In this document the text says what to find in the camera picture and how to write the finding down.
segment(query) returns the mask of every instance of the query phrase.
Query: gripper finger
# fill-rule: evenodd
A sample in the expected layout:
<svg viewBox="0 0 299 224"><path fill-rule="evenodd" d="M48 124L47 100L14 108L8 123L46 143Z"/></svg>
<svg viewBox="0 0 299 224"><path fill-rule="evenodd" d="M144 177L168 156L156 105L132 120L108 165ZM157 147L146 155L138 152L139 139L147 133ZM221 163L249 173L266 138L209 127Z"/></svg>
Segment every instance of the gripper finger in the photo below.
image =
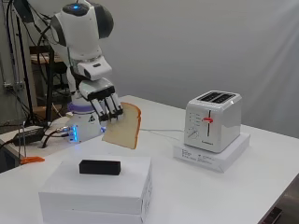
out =
<svg viewBox="0 0 299 224"><path fill-rule="evenodd" d="M112 98L112 101L113 101L114 106L116 108L116 114L118 116L118 120L122 120L122 118L123 118L123 109L122 109L121 102L119 100L118 94L117 93L111 94L111 98Z"/></svg>
<svg viewBox="0 0 299 224"><path fill-rule="evenodd" d="M111 97L107 97L106 98L106 102L107 102L107 108L110 112L110 119L111 119L111 123L115 123L118 116L116 114L116 108L113 104L112 98Z"/></svg>
<svg viewBox="0 0 299 224"><path fill-rule="evenodd" d="M97 115L99 116L101 126L107 126L108 115L104 113L103 108L98 102L98 100L96 99L91 100L91 103Z"/></svg>

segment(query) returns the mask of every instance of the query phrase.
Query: metal pole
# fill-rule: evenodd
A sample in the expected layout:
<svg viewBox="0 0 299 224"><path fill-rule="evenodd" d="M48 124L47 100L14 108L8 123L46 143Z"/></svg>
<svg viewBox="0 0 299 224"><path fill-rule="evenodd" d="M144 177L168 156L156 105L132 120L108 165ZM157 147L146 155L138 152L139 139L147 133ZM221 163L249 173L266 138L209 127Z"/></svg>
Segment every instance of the metal pole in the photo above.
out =
<svg viewBox="0 0 299 224"><path fill-rule="evenodd" d="M21 38L21 26L20 26L19 17L17 17L17 25L18 25L18 33L19 33L18 37L19 37L20 50L21 50L22 69L24 72L24 82L25 82L25 86L26 86L27 100L28 100L28 106L29 106L29 112L30 112L29 120L31 120L32 123L34 124L35 123L35 114L34 114L34 109L32 106L31 92L30 92L30 87L29 87L29 79L28 79L27 66L26 66L26 60L25 60L25 54L24 54L24 46L23 46L22 38Z"/></svg>
<svg viewBox="0 0 299 224"><path fill-rule="evenodd" d="M49 71L48 71L48 88L47 88L47 104L46 104L46 121L51 122L51 113L52 113L52 94L53 94L53 80L54 80L54 58L55 58L55 52L50 47L49 52Z"/></svg>

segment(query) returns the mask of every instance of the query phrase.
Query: orange object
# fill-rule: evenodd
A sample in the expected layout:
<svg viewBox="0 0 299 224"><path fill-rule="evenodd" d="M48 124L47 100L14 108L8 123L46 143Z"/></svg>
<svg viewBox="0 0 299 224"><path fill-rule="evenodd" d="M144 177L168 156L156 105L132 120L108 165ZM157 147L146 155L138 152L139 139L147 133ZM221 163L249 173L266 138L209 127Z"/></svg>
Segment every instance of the orange object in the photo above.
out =
<svg viewBox="0 0 299 224"><path fill-rule="evenodd" d="M27 163L42 162L42 161L45 161L45 159L41 157L26 157L21 160L21 164L24 165Z"/></svg>

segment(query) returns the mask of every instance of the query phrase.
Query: white toaster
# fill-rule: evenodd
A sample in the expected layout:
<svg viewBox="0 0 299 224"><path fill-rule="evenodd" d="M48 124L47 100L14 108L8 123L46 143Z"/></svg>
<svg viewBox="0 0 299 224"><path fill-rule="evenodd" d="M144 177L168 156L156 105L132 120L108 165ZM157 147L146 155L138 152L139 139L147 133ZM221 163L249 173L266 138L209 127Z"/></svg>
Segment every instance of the white toaster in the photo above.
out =
<svg viewBox="0 0 299 224"><path fill-rule="evenodd" d="M209 91L186 108L184 142L215 153L222 152L239 135L242 97L237 93Z"/></svg>

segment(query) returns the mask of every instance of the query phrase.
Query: electronic device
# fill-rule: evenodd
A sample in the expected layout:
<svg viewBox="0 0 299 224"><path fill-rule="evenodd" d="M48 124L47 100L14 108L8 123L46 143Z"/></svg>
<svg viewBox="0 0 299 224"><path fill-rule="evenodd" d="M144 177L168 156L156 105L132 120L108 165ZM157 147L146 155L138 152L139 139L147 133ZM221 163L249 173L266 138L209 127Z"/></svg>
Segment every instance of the electronic device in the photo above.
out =
<svg viewBox="0 0 299 224"><path fill-rule="evenodd" d="M18 145L24 146L24 143L27 145L30 143L41 141L44 135L45 133L43 128L34 129L24 133L17 133L12 139L12 143L15 146Z"/></svg>
<svg viewBox="0 0 299 224"><path fill-rule="evenodd" d="M184 143L222 152L239 135L242 97L237 93L209 91L189 101Z"/></svg>
<svg viewBox="0 0 299 224"><path fill-rule="evenodd" d="M106 127L109 120L112 123L121 120L122 106L109 80L112 68L99 45L99 39L109 37L113 30L110 12L87 0L14 2L19 17L24 22L32 22L33 18L35 27L44 30L52 48L68 66L66 75L73 112L66 123L71 127L69 141L83 142L94 138L103 133L101 128ZM43 18L50 20L50 29L44 26Z"/></svg>

